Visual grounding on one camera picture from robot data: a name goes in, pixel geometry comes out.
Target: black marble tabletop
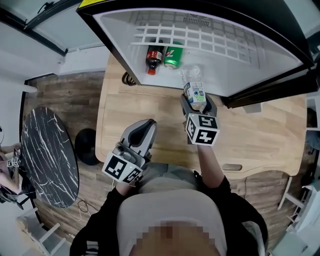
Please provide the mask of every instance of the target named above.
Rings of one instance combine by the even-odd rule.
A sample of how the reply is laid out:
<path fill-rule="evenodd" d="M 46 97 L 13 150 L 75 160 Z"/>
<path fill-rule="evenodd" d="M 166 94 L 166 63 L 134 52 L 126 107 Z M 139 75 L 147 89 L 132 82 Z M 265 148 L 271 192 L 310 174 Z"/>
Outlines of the black marble tabletop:
<path fill-rule="evenodd" d="M 41 198 L 66 208 L 77 199 L 79 172 L 69 135 L 47 107 L 36 107 L 26 117 L 21 135 L 22 157 L 28 176 Z"/>

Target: mountain dew can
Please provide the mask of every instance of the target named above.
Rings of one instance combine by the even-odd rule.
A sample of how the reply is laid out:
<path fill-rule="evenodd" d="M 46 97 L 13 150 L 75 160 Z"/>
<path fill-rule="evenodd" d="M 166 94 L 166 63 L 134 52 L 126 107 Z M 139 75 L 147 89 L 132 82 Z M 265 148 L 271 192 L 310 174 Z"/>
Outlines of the mountain dew can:
<path fill-rule="evenodd" d="M 173 42 L 173 44 L 181 46 L 183 45 L 182 43 L 175 41 Z M 172 70 L 179 68 L 181 65 L 182 51 L 183 48 L 169 46 L 166 49 L 165 57 L 163 60 L 164 66 Z"/>

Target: plastic water bottle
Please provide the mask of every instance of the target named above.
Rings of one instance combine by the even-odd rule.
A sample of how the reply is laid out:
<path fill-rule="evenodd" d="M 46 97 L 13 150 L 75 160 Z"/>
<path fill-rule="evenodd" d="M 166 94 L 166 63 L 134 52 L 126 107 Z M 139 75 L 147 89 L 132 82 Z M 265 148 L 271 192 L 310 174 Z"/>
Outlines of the plastic water bottle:
<path fill-rule="evenodd" d="M 206 93 L 202 83 L 202 70 L 200 65 L 184 65 L 181 69 L 184 96 L 188 99 L 194 110 L 202 112 L 206 105 Z"/>

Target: red bottle cap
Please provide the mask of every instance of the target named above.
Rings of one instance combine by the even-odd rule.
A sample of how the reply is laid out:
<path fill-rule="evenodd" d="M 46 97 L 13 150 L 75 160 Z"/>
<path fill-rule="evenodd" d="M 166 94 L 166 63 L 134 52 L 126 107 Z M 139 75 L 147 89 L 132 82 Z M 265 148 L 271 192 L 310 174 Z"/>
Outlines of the red bottle cap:
<path fill-rule="evenodd" d="M 149 69 L 148 74 L 154 76 L 156 74 L 156 71 L 154 69 Z"/>

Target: coca-cola bottle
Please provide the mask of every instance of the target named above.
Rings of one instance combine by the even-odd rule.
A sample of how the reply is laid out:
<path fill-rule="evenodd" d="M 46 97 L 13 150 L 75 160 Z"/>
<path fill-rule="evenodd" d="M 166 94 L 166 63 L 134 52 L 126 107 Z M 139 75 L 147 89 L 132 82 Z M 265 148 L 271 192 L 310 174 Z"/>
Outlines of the coca-cola bottle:
<path fill-rule="evenodd" d="M 148 53 L 146 55 L 145 63 L 148 69 L 149 75 L 155 75 L 158 67 L 161 63 L 162 53 L 164 46 L 161 45 L 149 45 Z"/>

